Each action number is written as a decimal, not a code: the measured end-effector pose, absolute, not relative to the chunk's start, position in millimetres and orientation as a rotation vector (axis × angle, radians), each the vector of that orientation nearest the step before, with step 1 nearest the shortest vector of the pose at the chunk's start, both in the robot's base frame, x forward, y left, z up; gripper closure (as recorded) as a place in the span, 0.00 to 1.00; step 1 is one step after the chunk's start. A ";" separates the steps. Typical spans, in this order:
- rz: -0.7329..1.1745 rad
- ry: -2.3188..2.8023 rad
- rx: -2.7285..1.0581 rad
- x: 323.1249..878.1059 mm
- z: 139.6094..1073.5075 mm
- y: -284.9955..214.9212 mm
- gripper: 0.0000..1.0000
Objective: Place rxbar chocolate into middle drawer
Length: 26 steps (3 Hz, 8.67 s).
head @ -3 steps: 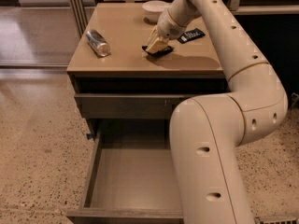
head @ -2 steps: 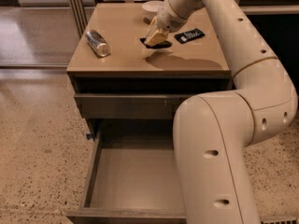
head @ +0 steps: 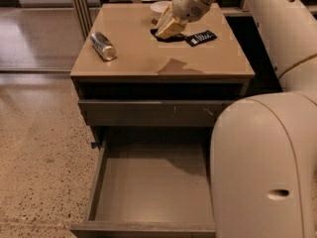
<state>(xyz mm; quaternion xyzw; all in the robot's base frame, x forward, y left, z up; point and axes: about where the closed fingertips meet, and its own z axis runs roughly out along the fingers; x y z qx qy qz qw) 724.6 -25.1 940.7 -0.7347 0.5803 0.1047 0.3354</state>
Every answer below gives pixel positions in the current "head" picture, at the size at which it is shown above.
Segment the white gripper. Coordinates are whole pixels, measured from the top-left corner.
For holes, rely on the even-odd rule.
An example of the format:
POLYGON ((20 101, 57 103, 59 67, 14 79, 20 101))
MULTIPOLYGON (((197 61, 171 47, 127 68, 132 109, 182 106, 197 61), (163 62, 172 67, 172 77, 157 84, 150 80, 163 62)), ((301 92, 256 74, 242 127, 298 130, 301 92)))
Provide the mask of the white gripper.
POLYGON ((209 10, 209 0, 172 0, 158 19, 156 36, 167 39, 177 35, 185 29, 188 21, 198 21, 209 10))

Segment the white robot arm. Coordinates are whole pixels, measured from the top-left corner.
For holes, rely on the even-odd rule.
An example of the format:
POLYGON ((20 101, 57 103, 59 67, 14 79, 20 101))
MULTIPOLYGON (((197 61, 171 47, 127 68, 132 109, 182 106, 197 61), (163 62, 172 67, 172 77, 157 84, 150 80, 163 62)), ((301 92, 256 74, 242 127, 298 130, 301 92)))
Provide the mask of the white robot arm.
MULTIPOLYGON (((171 0, 158 34, 180 33, 215 0, 171 0)), ((245 0, 282 87, 228 106, 211 138, 216 238, 316 238, 317 21, 300 0, 245 0)))

